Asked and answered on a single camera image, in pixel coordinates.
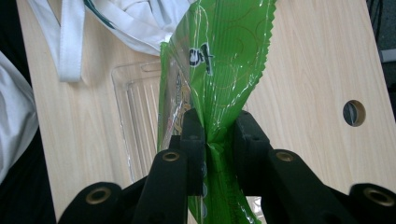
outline white towel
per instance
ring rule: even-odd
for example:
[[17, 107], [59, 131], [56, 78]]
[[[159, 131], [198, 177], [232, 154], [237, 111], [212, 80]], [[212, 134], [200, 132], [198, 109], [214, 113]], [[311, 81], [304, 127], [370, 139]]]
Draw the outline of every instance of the white towel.
[[0, 183], [38, 128], [33, 90], [0, 51]]
[[81, 79], [85, 9], [131, 49], [159, 55], [194, 0], [63, 0], [62, 24], [47, 0], [28, 0], [58, 71], [60, 81]]

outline wooden table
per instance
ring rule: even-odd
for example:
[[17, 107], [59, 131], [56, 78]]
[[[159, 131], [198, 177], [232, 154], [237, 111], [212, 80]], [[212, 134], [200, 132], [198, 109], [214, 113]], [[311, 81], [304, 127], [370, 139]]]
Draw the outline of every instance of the wooden table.
[[[50, 1], [56, 12], [60, 3]], [[110, 71], [156, 59], [126, 48], [87, 13], [82, 81], [61, 83], [35, 16], [18, 1], [57, 218], [86, 186], [131, 183]], [[248, 110], [277, 148], [297, 152], [327, 185], [396, 191], [396, 129], [363, 0], [278, 0], [264, 76]], [[359, 127], [343, 107], [365, 109]]]

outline transparent plastic tray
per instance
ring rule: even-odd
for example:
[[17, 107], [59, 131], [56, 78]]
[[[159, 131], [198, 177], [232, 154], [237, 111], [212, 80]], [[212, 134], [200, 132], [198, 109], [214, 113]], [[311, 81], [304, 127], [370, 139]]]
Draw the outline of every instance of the transparent plastic tray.
[[111, 71], [129, 169], [135, 182], [149, 173], [156, 154], [160, 61], [134, 63]]

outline screw hole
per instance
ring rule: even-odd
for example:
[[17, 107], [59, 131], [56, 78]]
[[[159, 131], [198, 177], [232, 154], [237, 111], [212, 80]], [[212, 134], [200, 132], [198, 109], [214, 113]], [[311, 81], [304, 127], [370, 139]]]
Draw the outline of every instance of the screw hole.
[[347, 124], [352, 127], [359, 127], [366, 118], [366, 110], [361, 102], [351, 100], [344, 105], [343, 115]]
[[106, 187], [101, 187], [91, 190], [91, 192], [85, 198], [85, 201], [89, 204], [99, 204], [107, 200], [111, 195], [111, 190]]
[[278, 152], [276, 153], [276, 156], [278, 159], [282, 160], [282, 161], [293, 161], [294, 158], [291, 154], [289, 154], [288, 152]]
[[165, 161], [177, 161], [180, 155], [176, 152], [167, 152], [163, 154], [163, 160]]
[[367, 188], [364, 190], [364, 195], [370, 199], [372, 202], [386, 206], [386, 207], [391, 207], [395, 204], [395, 201], [393, 198], [388, 196], [388, 194], [379, 191], [377, 189], [372, 189], [372, 188]]

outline snack bag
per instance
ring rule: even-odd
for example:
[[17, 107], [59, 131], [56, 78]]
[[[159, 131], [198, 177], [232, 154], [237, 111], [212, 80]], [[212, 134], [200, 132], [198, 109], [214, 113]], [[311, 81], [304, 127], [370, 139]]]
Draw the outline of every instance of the snack bag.
[[193, 3], [161, 51], [159, 150], [195, 107], [205, 129], [204, 197], [189, 199], [198, 223], [258, 223], [233, 170], [231, 135], [262, 76], [275, 0]]

